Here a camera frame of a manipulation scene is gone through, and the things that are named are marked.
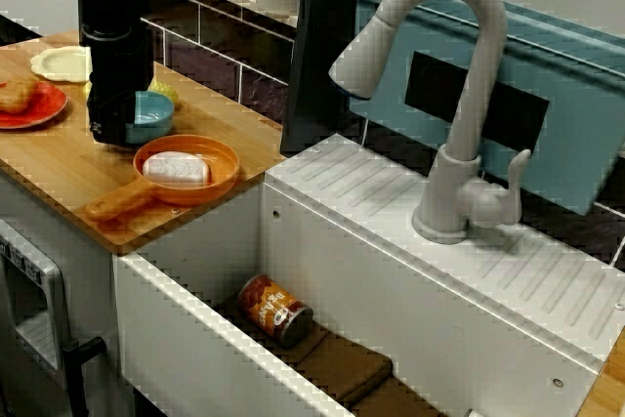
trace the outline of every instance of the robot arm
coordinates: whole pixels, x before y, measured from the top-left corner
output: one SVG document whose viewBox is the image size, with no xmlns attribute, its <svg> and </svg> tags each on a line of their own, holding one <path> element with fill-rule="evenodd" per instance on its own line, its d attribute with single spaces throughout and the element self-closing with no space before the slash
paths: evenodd
<svg viewBox="0 0 625 417">
<path fill-rule="evenodd" d="M 153 77 L 151 33 L 141 22 L 147 0 L 78 0 L 80 44 L 91 50 L 87 107 L 96 141 L 126 145 L 135 120 L 135 92 Z"/>
</svg>

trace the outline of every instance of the pan handle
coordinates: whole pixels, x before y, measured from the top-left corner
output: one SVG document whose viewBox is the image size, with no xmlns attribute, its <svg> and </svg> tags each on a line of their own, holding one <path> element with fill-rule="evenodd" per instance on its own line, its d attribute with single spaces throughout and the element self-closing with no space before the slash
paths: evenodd
<svg viewBox="0 0 625 417">
<path fill-rule="evenodd" d="M 87 217 L 94 222 L 106 222 L 124 212 L 137 209 L 149 201 L 150 187 L 149 180 L 137 178 L 129 185 L 107 192 L 87 204 Z"/>
</svg>

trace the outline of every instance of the white sponge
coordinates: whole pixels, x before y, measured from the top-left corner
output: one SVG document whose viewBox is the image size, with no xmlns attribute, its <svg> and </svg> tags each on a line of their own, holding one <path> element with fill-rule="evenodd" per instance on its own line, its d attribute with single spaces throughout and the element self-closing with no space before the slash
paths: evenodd
<svg viewBox="0 0 625 417">
<path fill-rule="evenodd" d="M 206 162 L 191 153 L 162 151 L 144 163 L 144 176 L 160 185 L 174 188 L 198 188 L 209 182 Z"/>
</svg>

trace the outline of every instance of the food item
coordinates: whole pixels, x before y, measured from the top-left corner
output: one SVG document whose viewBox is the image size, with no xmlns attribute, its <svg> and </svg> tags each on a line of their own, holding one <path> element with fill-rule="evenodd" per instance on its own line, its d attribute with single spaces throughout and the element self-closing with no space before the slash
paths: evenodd
<svg viewBox="0 0 625 417">
<path fill-rule="evenodd" d="M 0 85 L 0 111 L 13 114 L 24 111 L 37 83 L 37 80 L 30 78 L 14 78 Z"/>
<path fill-rule="evenodd" d="M 182 151 L 161 151 L 146 160 L 143 174 L 160 185 L 176 188 L 206 186 L 210 168 L 199 156 Z"/>
<path fill-rule="evenodd" d="M 295 346 L 313 322 L 313 310 L 264 274 L 241 289 L 237 305 L 282 347 Z"/>
<path fill-rule="evenodd" d="M 91 85 L 91 82 L 87 82 L 82 89 L 83 93 L 85 94 L 85 98 L 89 97 Z M 163 83 L 161 81 L 152 80 L 152 83 L 149 84 L 148 90 L 164 95 L 165 97 L 169 98 L 173 104 L 176 104 L 176 101 L 178 100 L 178 93 L 176 93 L 174 87 L 172 87 L 171 85 L 167 85 L 166 83 Z"/>
</svg>

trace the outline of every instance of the red plate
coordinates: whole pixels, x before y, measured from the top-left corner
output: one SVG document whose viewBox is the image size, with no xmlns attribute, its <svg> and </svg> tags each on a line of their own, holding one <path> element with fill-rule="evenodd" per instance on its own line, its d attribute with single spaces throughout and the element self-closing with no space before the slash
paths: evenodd
<svg viewBox="0 0 625 417">
<path fill-rule="evenodd" d="M 28 107 L 17 114 L 0 111 L 0 129 L 22 129 L 46 122 L 67 104 L 67 95 L 54 85 L 39 82 Z"/>
</svg>

